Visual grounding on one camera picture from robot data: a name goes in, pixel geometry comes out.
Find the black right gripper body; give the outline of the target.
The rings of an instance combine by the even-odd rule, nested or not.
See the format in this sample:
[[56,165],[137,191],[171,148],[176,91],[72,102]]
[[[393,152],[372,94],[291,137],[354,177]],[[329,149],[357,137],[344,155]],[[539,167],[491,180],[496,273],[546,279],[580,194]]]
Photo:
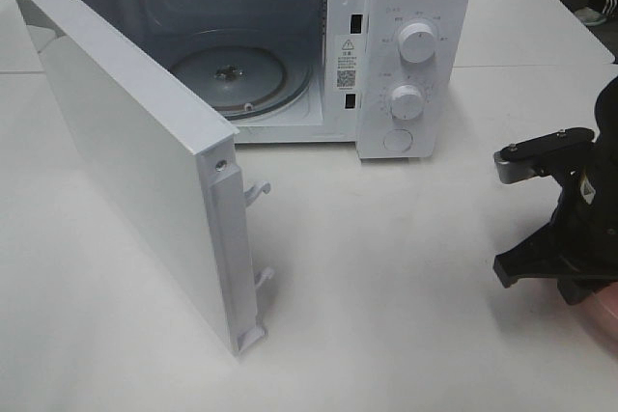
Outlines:
[[[603,261],[617,264],[617,81],[599,94],[594,108],[599,133],[580,174],[566,185],[549,224],[591,242]],[[575,305],[612,283],[556,280]]]

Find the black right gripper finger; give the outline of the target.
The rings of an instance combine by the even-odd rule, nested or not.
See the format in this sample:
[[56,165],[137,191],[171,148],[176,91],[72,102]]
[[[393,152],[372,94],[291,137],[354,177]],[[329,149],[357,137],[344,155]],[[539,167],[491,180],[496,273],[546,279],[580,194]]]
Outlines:
[[503,184],[513,184],[551,176],[566,185],[581,173],[594,137],[592,129],[573,127],[512,143],[493,154],[498,177]]
[[545,224],[511,250],[495,257],[493,270],[504,288],[520,279],[617,281],[617,264],[603,261],[591,242],[580,234]]

